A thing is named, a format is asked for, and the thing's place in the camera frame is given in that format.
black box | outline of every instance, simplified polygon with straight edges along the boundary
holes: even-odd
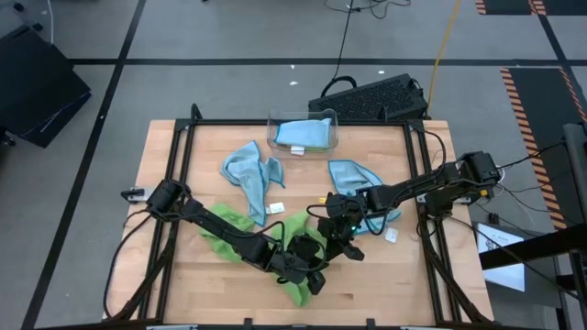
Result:
[[[54,46],[22,27],[0,39],[0,127],[46,148],[90,97]]]

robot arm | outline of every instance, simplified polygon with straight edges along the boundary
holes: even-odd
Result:
[[[230,244],[243,261],[277,274],[283,282],[299,284],[308,279],[311,293],[318,294],[326,283],[320,270],[331,259],[340,254],[349,259],[364,259],[364,254],[350,243],[363,218],[385,215],[391,207],[422,194],[428,215],[447,215],[457,198],[491,188],[499,178],[491,156],[474,152],[395,185],[360,189],[355,196],[329,193],[325,205],[328,217],[318,219],[318,231],[327,239],[324,259],[315,257],[321,247],[310,236],[295,236],[285,247],[281,240],[266,236],[263,231],[251,234],[237,229],[205,209],[192,197],[189,188],[177,181],[161,181],[147,201],[147,209],[164,222],[184,220],[201,226]]]

clear plastic container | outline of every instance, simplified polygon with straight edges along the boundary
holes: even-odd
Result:
[[[327,118],[330,119],[330,125],[327,132],[327,145],[323,148],[304,147],[303,154],[301,154],[301,151],[296,150],[296,148],[292,149],[292,145],[279,144],[275,141],[281,124],[301,120],[324,120]],[[269,147],[271,147],[271,153],[273,154],[273,157],[278,159],[328,159],[330,156],[332,156],[334,148],[338,144],[337,113],[332,109],[327,109],[321,112],[289,112],[271,110],[269,112],[269,119],[267,120],[267,144]]]

white label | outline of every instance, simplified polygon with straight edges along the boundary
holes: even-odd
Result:
[[[391,227],[387,228],[387,231],[385,232],[385,240],[388,242],[395,243],[395,241],[397,240],[397,230]]]
[[[292,146],[292,154],[303,156],[304,155],[304,147]]]
[[[285,206],[283,206],[283,203],[269,204],[269,209],[272,215],[285,212]]]

floor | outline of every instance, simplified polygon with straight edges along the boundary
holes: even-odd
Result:
[[[383,20],[353,14],[344,57],[361,65],[342,65],[340,74],[364,84],[407,72],[427,91],[454,1],[391,5]],[[347,2],[329,3],[345,8]],[[23,3],[30,8],[23,19],[50,26],[45,2]],[[93,96],[48,148],[24,141],[0,148],[0,297],[10,302],[0,307],[0,329],[22,326],[58,231],[67,235],[44,299],[36,296],[42,305],[33,324],[98,322],[127,213],[119,192],[135,180],[149,121],[187,117],[194,102],[205,118],[305,110],[334,73],[345,25],[343,13],[311,0],[53,0],[52,12],[54,44],[73,59]],[[548,21],[567,59],[587,59],[587,17]],[[50,40],[48,28],[40,34]],[[449,121],[457,153],[480,149],[498,163],[526,155],[499,67],[513,59],[556,65],[561,59],[550,41],[537,16],[483,16],[473,1],[463,1],[444,56],[455,61],[439,68],[430,109],[433,118]],[[587,88],[587,67],[572,71]],[[107,91],[114,96],[105,98]],[[90,139],[100,127],[99,138]],[[522,189],[537,180],[526,162],[509,170],[504,184]],[[538,191],[522,199],[545,207]],[[485,207],[523,228],[553,230],[547,215],[527,210],[530,218],[507,194]],[[471,217],[484,221],[486,213],[471,207]],[[550,308],[512,301],[492,286],[490,294],[496,320],[505,325],[557,327]]]

